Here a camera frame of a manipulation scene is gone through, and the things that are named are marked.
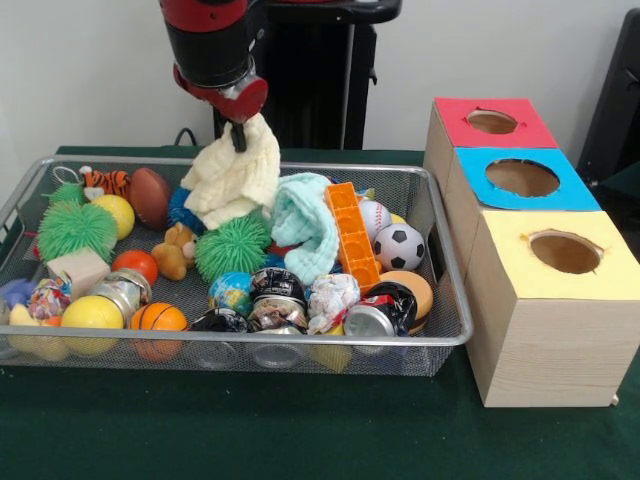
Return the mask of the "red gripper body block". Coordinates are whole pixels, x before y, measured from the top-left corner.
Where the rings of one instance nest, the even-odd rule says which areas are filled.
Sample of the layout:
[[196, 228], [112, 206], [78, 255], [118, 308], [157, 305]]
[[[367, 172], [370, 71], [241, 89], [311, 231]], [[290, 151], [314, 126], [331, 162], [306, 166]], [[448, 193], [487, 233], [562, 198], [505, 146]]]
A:
[[224, 88], [202, 87], [190, 83], [181, 74], [177, 65], [173, 75], [180, 88], [191, 96], [206, 101], [226, 119], [243, 124], [258, 114], [268, 96], [267, 82], [251, 67], [237, 82]]

